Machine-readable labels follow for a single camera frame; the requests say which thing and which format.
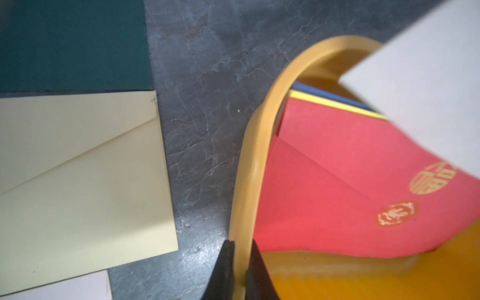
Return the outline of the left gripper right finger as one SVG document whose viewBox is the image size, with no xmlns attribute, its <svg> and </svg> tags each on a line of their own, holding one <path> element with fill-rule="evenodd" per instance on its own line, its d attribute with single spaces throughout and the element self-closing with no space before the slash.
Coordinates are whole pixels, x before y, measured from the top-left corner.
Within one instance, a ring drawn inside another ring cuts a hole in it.
<svg viewBox="0 0 480 300">
<path fill-rule="evenodd" d="M 252 241 L 246 273 L 246 300 L 280 300 L 256 241 Z"/>
</svg>

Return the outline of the red envelope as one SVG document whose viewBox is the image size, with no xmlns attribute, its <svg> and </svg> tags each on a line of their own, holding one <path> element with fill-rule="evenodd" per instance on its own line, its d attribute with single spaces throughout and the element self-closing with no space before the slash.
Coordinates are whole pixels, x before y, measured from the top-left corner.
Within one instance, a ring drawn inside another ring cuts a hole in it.
<svg viewBox="0 0 480 300">
<path fill-rule="evenodd" d="M 254 239 L 262 252 L 396 258 L 432 251 L 479 217 L 479 180 L 389 122 L 290 98 Z"/>
</svg>

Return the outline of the yellow envelope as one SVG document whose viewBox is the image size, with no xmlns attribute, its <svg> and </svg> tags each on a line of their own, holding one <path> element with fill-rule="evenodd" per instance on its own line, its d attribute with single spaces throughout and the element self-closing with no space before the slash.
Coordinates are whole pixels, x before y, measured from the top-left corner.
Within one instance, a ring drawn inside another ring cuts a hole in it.
<svg viewBox="0 0 480 300">
<path fill-rule="evenodd" d="M 338 101 L 335 101 L 335 100 L 330 100 L 330 99 L 326 99 L 326 98 L 323 98 L 323 97 L 314 96 L 314 95 L 307 94 L 307 93 L 301 92 L 301 91 L 296 91 L 296 90 L 293 90 L 293 89 L 290 90 L 287 95 L 290 98 L 294 98 L 294 99 L 301 100 L 301 101 L 306 101 L 306 102 L 309 102 L 309 103 L 314 103 L 314 104 L 317 104 L 317 105 L 327 106 L 327 107 L 330 107 L 330 108 L 335 108 L 335 109 L 343 110 L 343 111 L 349 111 L 351 113 L 356 113 L 356 114 L 359 114 L 359 115 L 368 116 L 370 118 L 376 118 L 376 119 L 383 120 L 383 121 L 388 120 L 385 116 L 383 116 L 383 115 L 381 115 L 377 112 L 369 111 L 367 109 L 356 107 L 356 106 L 353 106 L 353 105 L 350 105 L 350 104 L 345 104 L 345 103 L 338 102 Z"/>
</svg>

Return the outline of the yellow plastic storage box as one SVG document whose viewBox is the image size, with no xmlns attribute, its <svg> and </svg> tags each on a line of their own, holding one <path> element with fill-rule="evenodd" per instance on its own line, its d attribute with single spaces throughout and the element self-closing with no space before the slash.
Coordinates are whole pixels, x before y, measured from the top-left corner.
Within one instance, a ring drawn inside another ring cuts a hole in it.
<svg viewBox="0 0 480 300">
<path fill-rule="evenodd" d="M 338 79 L 380 48 L 361 36 L 339 36 L 309 47 L 291 62 L 250 119 L 242 143 L 229 239 L 233 298 L 250 293 L 259 265 L 253 233 L 276 117 L 288 89 L 302 81 L 339 91 Z M 477 300 L 480 297 L 480 225 L 475 222 L 433 252 L 398 259 L 373 259 L 306 251 L 261 255 L 262 282 L 282 300 Z"/>
</svg>

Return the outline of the navy blue envelope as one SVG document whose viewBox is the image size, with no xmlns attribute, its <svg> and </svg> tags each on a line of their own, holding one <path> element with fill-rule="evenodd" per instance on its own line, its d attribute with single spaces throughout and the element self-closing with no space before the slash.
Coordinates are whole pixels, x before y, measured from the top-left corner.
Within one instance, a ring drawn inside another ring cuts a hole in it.
<svg viewBox="0 0 480 300">
<path fill-rule="evenodd" d="M 366 104 L 363 104 L 361 102 L 357 102 L 357 101 L 354 101 L 352 99 L 348 99 L 348 98 L 339 96 L 337 94 L 333 94 L 331 92 L 324 91 L 322 89 L 318 89 L 318 88 L 315 88 L 315 87 L 312 87 L 312 86 L 308 86 L 308 85 L 300 83 L 300 82 L 294 82 L 292 84 L 291 88 L 295 91 L 306 93 L 306 94 L 309 94 L 309 95 L 312 95 L 312 96 L 325 98 L 325 99 L 336 101 L 336 102 L 339 102 L 339 103 L 342 103 L 342 104 L 345 104 L 345 105 L 350 105 L 350 106 L 354 106 L 354 107 L 357 107 L 357 108 L 361 108 L 361 109 L 364 109 L 364 110 L 374 112 L 374 110 L 371 109 Z"/>
</svg>

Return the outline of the pink envelope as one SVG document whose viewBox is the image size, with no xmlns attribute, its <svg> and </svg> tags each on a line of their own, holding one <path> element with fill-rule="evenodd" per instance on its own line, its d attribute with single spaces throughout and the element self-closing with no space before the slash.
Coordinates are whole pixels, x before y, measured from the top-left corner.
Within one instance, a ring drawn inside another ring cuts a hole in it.
<svg viewBox="0 0 480 300">
<path fill-rule="evenodd" d="M 112 300 L 108 272 L 99 271 L 21 292 L 2 300 Z"/>
</svg>

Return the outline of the cream white envelope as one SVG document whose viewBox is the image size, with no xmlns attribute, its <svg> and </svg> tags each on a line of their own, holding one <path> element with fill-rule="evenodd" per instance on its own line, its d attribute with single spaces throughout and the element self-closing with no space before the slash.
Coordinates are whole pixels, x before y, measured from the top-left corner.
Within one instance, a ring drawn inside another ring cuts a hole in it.
<svg viewBox="0 0 480 300">
<path fill-rule="evenodd" d="M 445 1 L 339 79 L 417 145 L 480 175 L 480 4 Z"/>
</svg>

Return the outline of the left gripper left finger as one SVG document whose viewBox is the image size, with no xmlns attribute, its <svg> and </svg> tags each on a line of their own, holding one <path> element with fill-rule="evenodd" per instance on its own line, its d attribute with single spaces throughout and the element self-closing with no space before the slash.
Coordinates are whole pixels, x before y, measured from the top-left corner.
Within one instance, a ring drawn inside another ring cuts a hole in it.
<svg viewBox="0 0 480 300">
<path fill-rule="evenodd" d="M 234 288 L 233 262 L 235 242 L 223 242 L 216 264 L 201 300 L 232 300 Z"/>
</svg>

